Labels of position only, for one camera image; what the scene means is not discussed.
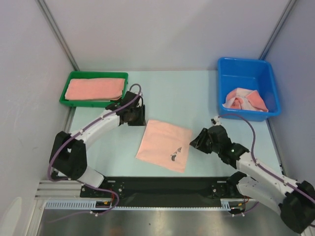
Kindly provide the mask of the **light pink towel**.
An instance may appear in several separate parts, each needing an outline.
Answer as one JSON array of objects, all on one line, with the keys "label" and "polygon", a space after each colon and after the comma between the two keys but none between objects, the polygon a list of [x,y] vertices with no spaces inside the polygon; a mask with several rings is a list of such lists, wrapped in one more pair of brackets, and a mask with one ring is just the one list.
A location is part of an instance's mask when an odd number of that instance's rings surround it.
[{"label": "light pink towel", "polygon": [[184,173],[192,130],[149,120],[136,158],[171,171]]}]

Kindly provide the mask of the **pink white striped towel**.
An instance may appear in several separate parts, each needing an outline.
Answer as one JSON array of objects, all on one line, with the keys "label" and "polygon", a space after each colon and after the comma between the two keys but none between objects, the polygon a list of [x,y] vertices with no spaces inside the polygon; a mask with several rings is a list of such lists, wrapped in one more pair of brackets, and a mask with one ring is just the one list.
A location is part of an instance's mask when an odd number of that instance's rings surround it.
[{"label": "pink white striped towel", "polygon": [[231,91],[223,107],[236,110],[268,112],[268,109],[257,90],[236,88]]}]

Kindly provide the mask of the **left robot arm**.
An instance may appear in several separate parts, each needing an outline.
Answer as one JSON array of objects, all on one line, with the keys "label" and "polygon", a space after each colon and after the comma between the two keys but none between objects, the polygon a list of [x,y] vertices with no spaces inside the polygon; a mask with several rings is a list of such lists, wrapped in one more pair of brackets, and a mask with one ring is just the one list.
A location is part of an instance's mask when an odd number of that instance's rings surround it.
[{"label": "left robot arm", "polygon": [[98,197],[108,192],[106,177],[88,166],[87,150],[106,132],[123,124],[145,126],[145,105],[141,93],[127,91],[119,104],[112,103],[91,123],[72,132],[59,132],[54,140],[47,175],[51,181],[61,181],[63,177],[53,177],[55,169],[70,180],[91,186]]}]

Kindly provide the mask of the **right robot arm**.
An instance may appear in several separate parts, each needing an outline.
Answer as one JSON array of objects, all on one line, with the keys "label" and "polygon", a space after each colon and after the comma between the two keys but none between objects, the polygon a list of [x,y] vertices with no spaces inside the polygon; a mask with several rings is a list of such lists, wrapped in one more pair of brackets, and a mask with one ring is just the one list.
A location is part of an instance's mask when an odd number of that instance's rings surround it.
[{"label": "right robot arm", "polygon": [[206,154],[216,153],[223,163],[237,170],[226,186],[229,196],[242,194],[258,201],[298,234],[315,224],[315,188],[307,181],[276,173],[255,159],[246,147],[231,141],[223,126],[202,129],[190,145]]}]

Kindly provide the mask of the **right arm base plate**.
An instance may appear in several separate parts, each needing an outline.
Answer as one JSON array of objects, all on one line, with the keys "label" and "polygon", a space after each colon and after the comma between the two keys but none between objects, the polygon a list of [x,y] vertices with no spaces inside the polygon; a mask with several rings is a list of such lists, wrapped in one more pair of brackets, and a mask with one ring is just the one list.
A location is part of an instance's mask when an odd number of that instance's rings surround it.
[{"label": "right arm base plate", "polygon": [[221,199],[247,199],[247,195],[242,195],[236,188],[226,181],[217,181],[211,184],[211,193],[213,197]]}]

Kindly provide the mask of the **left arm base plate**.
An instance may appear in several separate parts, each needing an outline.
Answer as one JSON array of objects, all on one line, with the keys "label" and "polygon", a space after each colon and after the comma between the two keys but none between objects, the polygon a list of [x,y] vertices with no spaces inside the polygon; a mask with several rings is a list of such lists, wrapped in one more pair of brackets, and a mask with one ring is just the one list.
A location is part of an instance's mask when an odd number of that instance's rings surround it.
[{"label": "left arm base plate", "polygon": [[[125,179],[123,177],[107,177],[98,188],[113,191],[120,198],[123,198],[125,196]],[[81,187],[80,191],[81,198],[110,198],[112,196],[114,194],[110,192],[95,190],[85,185]]]}]

